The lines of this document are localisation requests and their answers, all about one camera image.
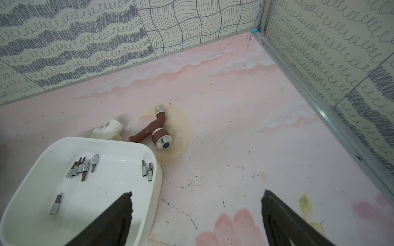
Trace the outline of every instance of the white pipe fitting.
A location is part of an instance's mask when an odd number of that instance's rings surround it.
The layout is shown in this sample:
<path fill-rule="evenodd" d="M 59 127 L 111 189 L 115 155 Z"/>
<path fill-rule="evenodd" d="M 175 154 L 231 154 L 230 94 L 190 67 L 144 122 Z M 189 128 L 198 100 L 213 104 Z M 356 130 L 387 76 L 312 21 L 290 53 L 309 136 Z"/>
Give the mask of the white pipe fitting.
<path fill-rule="evenodd" d="M 124 128 L 125 126 L 122 123 L 114 119 L 110 119 L 104 125 L 104 127 L 98 127 L 94 129 L 92 134 L 90 135 L 90 138 L 122 141 L 120 133 L 123 131 Z"/>

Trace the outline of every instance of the white plastic basin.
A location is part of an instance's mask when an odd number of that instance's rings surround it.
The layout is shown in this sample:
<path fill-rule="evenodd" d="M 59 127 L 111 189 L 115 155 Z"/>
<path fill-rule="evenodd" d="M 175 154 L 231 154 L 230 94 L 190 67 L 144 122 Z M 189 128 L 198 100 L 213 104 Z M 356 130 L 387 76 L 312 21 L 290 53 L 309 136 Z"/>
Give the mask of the white plastic basin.
<path fill-rule="evenodd" d="M 65 178 L 79 157 L 100 158 L 94 173 Z M 142 177 L 141 160 L 154 163 L 153 179 Z M 145 145 L 67 137 L 38 158 L 6 207 L 0 223 L 4 246 L 63 246 L 119 196 L 132 191 L 133 214 L 126 245 L 137 246 L 151 230 L 162 185 L 162 169 Z M 57 215 L 49 215 L 62 194 Z"/>

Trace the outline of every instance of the brown faucet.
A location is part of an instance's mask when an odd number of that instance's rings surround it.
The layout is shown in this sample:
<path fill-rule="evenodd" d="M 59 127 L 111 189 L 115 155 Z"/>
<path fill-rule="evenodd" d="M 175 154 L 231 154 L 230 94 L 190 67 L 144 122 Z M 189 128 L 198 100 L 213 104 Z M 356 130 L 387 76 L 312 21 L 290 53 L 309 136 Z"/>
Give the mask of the brown faucet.
<path fill-rule="evenodd" d="M 167 130 L 163 129 L 165 112 L 160 106 L 156 106 L 157 119 L 152 121 L 144 130 L 128 138 L 129 142 L 142 142 L 152 135 L 152 141 L 157 150 L 166 150 L 172 143 L 172 137 Z"/>

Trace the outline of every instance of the patterned wallpaper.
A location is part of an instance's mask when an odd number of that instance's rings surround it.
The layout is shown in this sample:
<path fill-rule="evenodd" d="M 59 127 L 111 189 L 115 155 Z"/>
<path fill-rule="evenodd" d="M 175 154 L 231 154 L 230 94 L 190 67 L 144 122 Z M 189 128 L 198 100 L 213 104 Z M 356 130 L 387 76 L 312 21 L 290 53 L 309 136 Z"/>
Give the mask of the patterned wallpaper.
<path fill-rule="evenodd" d="M 267 37 L 394 176 L 394 1 L 276 1 Z"/>
<path fill-rule="evenodd" d="M 261 0 L 0 2 L 0 105 L 258 25 Z"/>

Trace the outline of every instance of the painted floor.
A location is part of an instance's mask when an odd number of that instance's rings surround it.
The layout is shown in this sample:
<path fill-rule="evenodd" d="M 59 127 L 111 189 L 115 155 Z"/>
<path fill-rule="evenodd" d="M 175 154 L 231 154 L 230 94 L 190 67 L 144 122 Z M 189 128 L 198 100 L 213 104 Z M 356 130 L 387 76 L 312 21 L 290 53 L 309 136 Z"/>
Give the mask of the painted floor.
<path fill-rule="evenodd" d="M 148 245 L 268 245 L 273 191 L 336 245 L 392 245 L 394 210 L 269 55 L 244 33 L 0 107 L 0 214 L 55 141 L 109 118 L 123 140 L 167 110 Z"/>

